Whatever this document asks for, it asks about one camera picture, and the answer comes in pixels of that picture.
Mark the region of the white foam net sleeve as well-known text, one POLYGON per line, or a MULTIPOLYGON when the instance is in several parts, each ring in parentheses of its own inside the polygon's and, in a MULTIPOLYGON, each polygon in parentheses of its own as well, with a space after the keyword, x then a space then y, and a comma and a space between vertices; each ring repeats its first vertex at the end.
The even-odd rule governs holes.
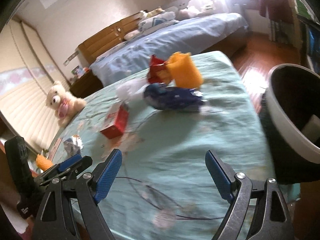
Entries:
POLYGON ((119 100, 125 102, 143 100, 143 94, 148 84, 146 78, 125 81, 116 88, 116 95, 119 100))

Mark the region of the white round trash bin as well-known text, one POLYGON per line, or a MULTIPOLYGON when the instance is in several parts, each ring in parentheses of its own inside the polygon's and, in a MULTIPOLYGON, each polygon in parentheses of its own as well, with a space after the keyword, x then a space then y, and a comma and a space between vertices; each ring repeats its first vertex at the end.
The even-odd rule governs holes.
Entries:
POLYGON ((319 180, 319 75, 297 64, 273 67, 259 118, 278 183, 319 180))

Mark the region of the dark red hanging jacket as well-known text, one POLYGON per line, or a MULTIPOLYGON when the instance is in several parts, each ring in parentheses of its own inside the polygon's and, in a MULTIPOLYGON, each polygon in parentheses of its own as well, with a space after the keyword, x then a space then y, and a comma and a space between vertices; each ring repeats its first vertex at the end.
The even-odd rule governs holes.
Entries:
POLYGON ((288 0, 259 0, 259 14, 271 21, 293 23, 292 10, 288 0))

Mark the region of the black glossy cabinet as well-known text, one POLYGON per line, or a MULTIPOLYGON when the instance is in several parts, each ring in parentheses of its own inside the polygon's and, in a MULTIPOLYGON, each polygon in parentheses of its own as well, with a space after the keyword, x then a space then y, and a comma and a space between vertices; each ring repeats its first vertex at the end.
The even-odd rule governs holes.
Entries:
POLYGON ((297 17, 302 29, 302 64, 319 75, 319 23, 302 15, 297 17))

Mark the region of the dark wooden nightstand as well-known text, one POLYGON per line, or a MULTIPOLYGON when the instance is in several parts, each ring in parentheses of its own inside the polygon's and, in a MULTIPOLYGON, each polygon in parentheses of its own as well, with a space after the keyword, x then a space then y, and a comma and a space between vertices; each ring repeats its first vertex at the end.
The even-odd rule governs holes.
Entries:
POLYGON ((86 98, 101 89, 103 89, 101 81, 91 70, 88 70, 71 85, 69 91, 77 98, 86 98))

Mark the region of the orange foam net sleeve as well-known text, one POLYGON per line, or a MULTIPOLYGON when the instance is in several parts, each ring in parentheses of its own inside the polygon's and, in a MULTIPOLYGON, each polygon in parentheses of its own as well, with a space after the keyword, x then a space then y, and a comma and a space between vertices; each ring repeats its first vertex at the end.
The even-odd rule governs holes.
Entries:
POLYGON ((180 88, 200 88, 203 78, 192 61, 191 53, 175 52, 167 60, 167 69, 175 81, 175 85, 180 88))

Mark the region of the white teddy bear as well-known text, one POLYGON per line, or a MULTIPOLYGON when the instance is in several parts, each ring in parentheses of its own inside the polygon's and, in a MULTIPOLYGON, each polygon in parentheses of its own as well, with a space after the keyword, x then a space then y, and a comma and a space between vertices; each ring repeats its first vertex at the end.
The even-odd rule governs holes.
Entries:
POLYGON ((65 128, 86 104, 84 99, 77 98, 65 90, 60 81, 53 83, 46 98, 46 106, 54 110, 58 125, 62 128, 65 128))

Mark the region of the blue covered bed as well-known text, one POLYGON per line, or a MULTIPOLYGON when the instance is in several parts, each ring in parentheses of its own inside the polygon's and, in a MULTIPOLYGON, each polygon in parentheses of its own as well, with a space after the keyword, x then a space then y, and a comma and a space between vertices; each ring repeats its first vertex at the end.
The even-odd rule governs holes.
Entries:
POLYGON ((134 38, 107 56, 98 57, 90 70, 104 87, 148 69, 152 55, 167 60, 171 54, 199 54, 248 23, 238 13, 214 14, 183 20, 146 36, 134 38))

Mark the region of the red cardboard box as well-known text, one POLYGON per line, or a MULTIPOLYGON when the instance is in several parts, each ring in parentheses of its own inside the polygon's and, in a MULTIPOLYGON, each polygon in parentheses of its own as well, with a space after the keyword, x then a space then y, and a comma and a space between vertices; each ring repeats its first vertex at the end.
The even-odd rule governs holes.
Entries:
POLYGON ((122 136, 129 118, 129 107, 125 102, 116 102, 108 110, 100 133, 108 139, 122 136))

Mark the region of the red snack wrapper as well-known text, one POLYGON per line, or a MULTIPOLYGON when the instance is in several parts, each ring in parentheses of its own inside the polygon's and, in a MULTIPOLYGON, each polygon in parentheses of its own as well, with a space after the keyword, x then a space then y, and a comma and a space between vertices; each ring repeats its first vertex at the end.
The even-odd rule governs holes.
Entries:
POLYGON ((172 76, 163 59, 151 56, 149 63, 149 72, 147 74, 148 83, 164 83, 168 85, 172 81, 172 76))

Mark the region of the blue patterned pillow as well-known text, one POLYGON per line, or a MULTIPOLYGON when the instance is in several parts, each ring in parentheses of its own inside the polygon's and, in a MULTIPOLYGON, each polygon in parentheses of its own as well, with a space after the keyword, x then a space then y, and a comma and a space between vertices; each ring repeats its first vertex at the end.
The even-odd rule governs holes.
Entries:
POLYGON ((160 25, 166 22, 173 22, 173 23, 178 22, 178 20, 176 20, 176 14, 173 11, 169 11, 169 12, 165 11, 158 15, 155 15, 140 21, 138 24, 138 30, 140 32, 143 32, 152 27, 155 27, 157 25, 160 25))

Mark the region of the small orange foam piece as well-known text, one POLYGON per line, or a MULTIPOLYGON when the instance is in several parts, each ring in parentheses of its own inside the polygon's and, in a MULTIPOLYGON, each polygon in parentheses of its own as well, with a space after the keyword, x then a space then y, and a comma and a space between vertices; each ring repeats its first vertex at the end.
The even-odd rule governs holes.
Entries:
POLYGON ((36 157, 36 166, 43 171, 47 171, 50 169, 54 164, 51 160, 47 159, 43 155, 38 154, 36 157))

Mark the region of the crumpled silver wrapper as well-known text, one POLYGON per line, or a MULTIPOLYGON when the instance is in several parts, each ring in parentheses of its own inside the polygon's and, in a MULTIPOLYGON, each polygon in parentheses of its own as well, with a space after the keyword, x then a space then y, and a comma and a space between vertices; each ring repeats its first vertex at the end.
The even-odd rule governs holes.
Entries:
POLYGON ((68 137, 63 142, 63 147, 67 152, 67 155, 69 157, 72 157, 76 154, 81 154, 81 150, 83 149, 83 142, 79 135, 73 135, 71 137, 68 137))

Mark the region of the wooden headboard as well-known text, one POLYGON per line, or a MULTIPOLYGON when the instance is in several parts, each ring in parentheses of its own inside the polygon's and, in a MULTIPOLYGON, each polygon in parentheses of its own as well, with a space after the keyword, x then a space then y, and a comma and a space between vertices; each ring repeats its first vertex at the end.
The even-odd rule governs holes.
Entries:
POLYGON ((91 65, 97 57, 123 42, 126 34, 136 30, 142 15, 138 12, 126 17, 84 40, 78 45, 81 56, 91 65))

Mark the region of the blue plastic wrapper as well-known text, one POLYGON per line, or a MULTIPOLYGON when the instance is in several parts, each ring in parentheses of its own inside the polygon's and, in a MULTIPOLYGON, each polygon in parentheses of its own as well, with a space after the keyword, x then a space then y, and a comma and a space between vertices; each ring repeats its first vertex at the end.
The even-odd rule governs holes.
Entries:
POLYGON ((161 111, 198 112, 207 103, 195 88, 168 87, 164 83, 146 86, 143 98, 149 106, 161 111))

